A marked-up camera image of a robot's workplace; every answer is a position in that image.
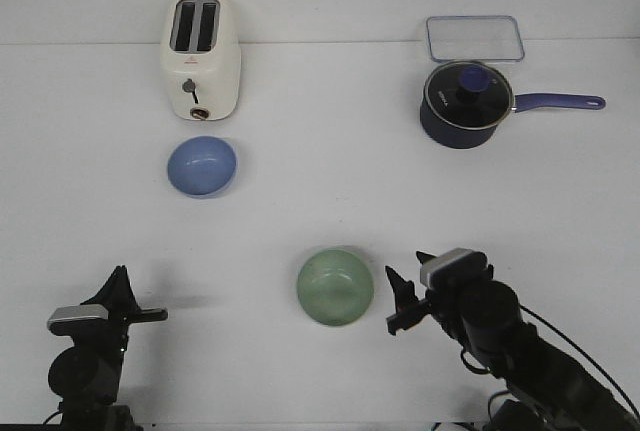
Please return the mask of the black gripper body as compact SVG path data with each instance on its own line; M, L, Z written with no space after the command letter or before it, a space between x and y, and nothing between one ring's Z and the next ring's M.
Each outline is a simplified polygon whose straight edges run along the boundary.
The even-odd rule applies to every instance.
M131 325L168 319L168 311L165 308L107 311L109 313L107 321L89 324L82 331L71 336L74 343L87 345L99 351L126 351Z
M445 324L445 331L451 327L453 318L456 313L452 311L453 302L460 294L461 290L471 283L484 282L492 280L494 277L493 270L487 270L483 277L476 278L461 286L449 287L444 290L430 290L427 288L425 297L419 299L417 316L414 319L393 319L391 316L386 318L388 332L395 336L399 330L408 330L419 324L426 316L432 315L439 323Z

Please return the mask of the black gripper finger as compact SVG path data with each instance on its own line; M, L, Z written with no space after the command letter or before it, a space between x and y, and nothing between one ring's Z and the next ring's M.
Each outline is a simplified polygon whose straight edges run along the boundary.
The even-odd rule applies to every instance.
M414 319L419 305L414 283L402 278L391 266L385 267L385 273L394 295L395 311L391 318Z
M431 263L436 259L435 255L432 255L423 251L417 251L415 255L421 266L428 265L429 263Z
M101 305L106 310L140 310L125 265L117 266L101 289L81 305Z

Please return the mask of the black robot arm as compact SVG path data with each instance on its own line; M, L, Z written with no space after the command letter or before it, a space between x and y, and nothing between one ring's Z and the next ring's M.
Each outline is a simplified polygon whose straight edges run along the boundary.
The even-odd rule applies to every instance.
M114 269L93 297L53 311L47 329L73 342L54 359L48 372L49 387L61 398L61 430L142 428L129 406L116 403L129 328L167 319L164 308L139 306L124 265Z
M425 295L392 267L385 273L395 311L386 320L390 334L432 317L463 354L469 369L506 384L509 399L493 414L488 430L636 430L639 413L622 406L617 384L604 387L576 359L545 341L524 321L515 291L494 277L487 256L455 248L434 256L418 252Z

